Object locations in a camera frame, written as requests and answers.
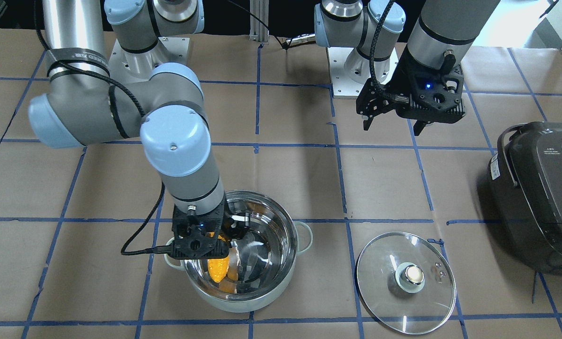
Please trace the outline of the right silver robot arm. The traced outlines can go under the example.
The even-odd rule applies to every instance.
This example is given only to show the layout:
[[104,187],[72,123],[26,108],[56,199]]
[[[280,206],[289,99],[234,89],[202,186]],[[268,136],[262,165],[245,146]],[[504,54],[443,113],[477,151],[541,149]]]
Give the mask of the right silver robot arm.
[[177,210],[222,214],[225,190],[196,74],[162,43],[203,29],[199,0],[44,0],[50,92],[28,118],[52,148],[139,137]]

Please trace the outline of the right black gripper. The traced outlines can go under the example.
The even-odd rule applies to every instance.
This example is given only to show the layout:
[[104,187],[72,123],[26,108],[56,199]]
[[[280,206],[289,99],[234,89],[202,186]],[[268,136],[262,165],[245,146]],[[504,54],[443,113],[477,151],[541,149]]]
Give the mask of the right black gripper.
[[197,215],[195,211],[182,211],[174,207],[172,215],[173,241],[190,238],[192,230],[207,237],[214,234],[222,236],[222,240],[241,240],[251,226],[251,217],[247,212],[238,214],[231,211],[228,201],[223,200],[214,210],[207,214]]

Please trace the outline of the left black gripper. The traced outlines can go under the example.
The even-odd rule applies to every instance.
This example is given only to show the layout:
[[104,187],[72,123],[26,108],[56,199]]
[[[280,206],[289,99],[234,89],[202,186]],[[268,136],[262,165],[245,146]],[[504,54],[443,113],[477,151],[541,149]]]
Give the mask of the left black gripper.
[[[356,99],[356,113],[369,131],[376,116],[395,110],[402,118],[463,118],[463,71],[456,54],[440,54],[438,69],[417,62],[405,49],[387,84],[375,85],[368,79]],[[421,135],[429,121],[417,120],[414,136]]]

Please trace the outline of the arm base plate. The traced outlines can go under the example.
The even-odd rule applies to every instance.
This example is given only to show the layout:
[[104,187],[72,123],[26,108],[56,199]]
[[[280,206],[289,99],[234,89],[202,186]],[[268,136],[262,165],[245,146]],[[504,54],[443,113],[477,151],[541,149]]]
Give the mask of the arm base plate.
[[146,81],[158,65],[168,62],[186,65],[190,44],[188,37],[160,37],[153,49],[136,54],[125,51],[115,41],[108,61],[109,75],[119,83]]
[[[355,99],[370,78],[368,60],[365,60],[354,48],[326,48],[333,95],[339,99]],[[396,49],[389,59],[375,62],[374,70],[381,84],[390,81],[399,62]]]

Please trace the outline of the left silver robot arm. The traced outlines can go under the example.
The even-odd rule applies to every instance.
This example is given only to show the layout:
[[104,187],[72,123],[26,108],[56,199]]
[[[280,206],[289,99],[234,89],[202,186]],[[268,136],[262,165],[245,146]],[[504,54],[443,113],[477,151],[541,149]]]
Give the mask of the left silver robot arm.
[[394,111],[415,120],[414,134],[433,123],[464,118],[461,62],[498,6],[497,0],[426,0],[391,79],[382,84],[377,67],[389,60],[407,14],[394,0],[323,0],[315,6],[316,42],[353,48],[365,83],[356,99],[363,129]]

